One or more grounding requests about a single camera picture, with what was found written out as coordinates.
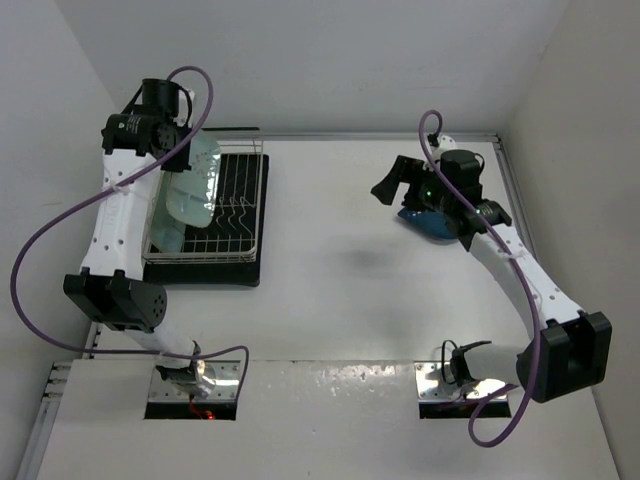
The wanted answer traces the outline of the dark blue leaf dish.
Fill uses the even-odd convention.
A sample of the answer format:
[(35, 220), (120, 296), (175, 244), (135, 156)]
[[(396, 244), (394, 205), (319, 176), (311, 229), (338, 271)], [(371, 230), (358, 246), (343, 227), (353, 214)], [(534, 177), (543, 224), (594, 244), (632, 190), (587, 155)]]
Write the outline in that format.
[(457, 239), (447, 227), (445, 217), (439, 212), (429, 210), (419, 212), (402, 208), (397, 216), (418, 232), (432, 239), (445, 241)]

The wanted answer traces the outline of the light green plate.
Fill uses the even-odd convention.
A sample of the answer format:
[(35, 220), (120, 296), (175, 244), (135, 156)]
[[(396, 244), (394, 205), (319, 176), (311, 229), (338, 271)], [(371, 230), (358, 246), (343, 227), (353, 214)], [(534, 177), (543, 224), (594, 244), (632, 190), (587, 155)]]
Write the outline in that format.
[(184, 223), (173, 218), (166, 210), (157, 210), (150, 227), (151, 243), (162, 253), (180, 253), (185, 231)]
[(190, 144), (189, 169), (169, 177), (165, 206), (173, 219), (195, 228), (211, 224), (221, 163), (219, 143), (198, 133)]

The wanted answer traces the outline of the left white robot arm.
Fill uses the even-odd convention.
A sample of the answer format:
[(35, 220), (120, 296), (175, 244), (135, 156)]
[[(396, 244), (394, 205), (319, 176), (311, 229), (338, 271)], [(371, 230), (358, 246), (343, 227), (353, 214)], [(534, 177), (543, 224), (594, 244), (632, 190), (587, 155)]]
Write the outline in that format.
[(146, 79), (141, 94), (140, 104), (110, 116), (102, 131), (103, 187), (113, 192), (100, 201), (80, 271), (66, 275), (63, 290), (91, 320), (151, 351), (163, 380), (194, 393), (204, 385), (200, 347), (166, 319), (165, 289), (143, 280), (144, 238), (160, 172), (122, 183), (186, 136), (178, 115), (187, 93), (174, 82)]

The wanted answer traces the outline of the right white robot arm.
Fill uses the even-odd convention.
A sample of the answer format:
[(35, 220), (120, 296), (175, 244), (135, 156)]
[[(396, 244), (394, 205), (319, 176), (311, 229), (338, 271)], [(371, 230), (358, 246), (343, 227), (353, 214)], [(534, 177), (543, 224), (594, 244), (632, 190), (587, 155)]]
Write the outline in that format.
[(414, 215), (441, 215), (447, 230), (492, 275), (520, 315), (530, 341), (505, 347), (480, 340), (456, 347), (444, 377), (459, 387), (500, 380), (532, 391), (545, 403), (601, 383), (612, 324), (570, 299), (538, 264), (519, 237), (506, 210), (483, 196), (483, 161), (467, 150), (450, 150), (434, 168), (400, 155), (371, 193), (393, 203), (400, 185), (408, 190), (403, 207)]

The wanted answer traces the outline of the black drainer tray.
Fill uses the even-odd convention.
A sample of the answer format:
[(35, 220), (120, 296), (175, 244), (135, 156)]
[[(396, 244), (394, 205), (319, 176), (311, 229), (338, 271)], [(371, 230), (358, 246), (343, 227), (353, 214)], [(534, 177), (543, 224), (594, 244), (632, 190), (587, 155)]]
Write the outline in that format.
[(163, 285), (260, 283), (269, 157), (224, 154), (211, 224), (186, 227), (180, 253), (162, 253), (149, 243), (144, 279)]

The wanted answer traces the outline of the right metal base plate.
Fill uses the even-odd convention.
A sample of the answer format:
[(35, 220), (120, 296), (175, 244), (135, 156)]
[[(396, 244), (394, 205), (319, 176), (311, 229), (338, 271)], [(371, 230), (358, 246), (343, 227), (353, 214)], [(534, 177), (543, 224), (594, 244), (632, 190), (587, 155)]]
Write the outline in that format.
[(448, 361), (415, 362), (414, 374), (421, 403), (478, 401), (505, 386), (500, 380), (486, 379), (459, 387), (453, 380)]

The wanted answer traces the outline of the metal base plate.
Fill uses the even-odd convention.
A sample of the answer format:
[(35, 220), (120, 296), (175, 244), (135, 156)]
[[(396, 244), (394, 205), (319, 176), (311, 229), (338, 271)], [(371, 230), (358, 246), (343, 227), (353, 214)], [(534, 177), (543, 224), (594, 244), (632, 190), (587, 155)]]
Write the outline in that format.
[(239, 361), (197, 361), (183, 369), (153, 372), (148, 400), (155, 403), (229, 402), (236, 398), (240, 383)]
[(415, 362), (414, 374), (421, 403), (478, 401), (505, 386), (500, 380), (486, 379), (459, 387), (453, 380), (448, 361)]

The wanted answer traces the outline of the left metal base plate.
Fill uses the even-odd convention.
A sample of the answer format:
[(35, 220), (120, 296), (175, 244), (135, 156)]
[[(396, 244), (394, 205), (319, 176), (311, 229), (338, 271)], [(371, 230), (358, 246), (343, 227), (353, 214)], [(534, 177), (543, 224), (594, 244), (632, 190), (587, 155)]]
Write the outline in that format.
[(148, 400), (155, 403), (229, 402), (236, 398), (240, 383), (239, 361), (197, 361), (183, 369), (153, 372)]

